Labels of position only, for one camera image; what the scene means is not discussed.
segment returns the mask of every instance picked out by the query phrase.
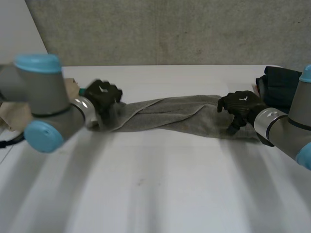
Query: white table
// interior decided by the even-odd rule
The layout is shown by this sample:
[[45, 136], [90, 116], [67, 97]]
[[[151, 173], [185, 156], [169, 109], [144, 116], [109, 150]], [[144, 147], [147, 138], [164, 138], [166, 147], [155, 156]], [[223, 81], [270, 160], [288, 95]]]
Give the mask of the white table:
[[[252, 90], [265, 66], [65, 67], [124, 102]], [[81, 130], [54, 154], [0, 165], [0, 232], [309, 233], [311, 172], [276, 148], [166, 130]]]

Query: dark fabric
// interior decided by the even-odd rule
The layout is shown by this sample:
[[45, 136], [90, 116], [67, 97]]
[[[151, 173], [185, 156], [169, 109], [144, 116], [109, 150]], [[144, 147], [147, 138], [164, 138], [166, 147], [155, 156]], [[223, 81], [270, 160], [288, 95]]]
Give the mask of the dark fabric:
[[302, 72], [280, 67], [266, 67], [256, 79], [260, 98], [270, 107], [288, 113]]

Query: black glove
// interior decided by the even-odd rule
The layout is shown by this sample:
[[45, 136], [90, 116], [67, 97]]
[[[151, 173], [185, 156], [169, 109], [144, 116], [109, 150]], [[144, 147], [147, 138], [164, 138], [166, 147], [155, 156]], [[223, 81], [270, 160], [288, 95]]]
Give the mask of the black glove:
[[237, 91], [218, 100], [217, 111], [220, 113], [223, 108], [234, 115], [234, 119], [227, 129], [230, 135], [234, 135], [247, 122], [254, 126], [258, 113], [268, 106], [251, 91]]

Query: gray wall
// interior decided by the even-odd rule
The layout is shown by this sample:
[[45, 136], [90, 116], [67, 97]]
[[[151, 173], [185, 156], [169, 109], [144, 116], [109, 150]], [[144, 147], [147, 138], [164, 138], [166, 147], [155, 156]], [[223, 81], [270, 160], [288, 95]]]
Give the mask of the gray wall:
[[311, 63], [310, 0], [26, 0], [67, 66]]

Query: finger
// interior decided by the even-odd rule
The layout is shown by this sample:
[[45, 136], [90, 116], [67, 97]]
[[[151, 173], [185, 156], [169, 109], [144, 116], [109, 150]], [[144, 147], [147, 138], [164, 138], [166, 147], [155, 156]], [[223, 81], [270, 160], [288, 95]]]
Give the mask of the finger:
[[227, 129], [227, 133], [229, 135], [235, 135], [237, 131], [240, 130], [241, 127], [245, 126], [246, 122], [243, 120], [240, 116], [234, 116], [234, 119], [231, 123], [231, 125]]
[[225, 106], [224, 98], [220, 98], [217, 102], [217, 112], [220, 113], [223, 110], [223, 107]]

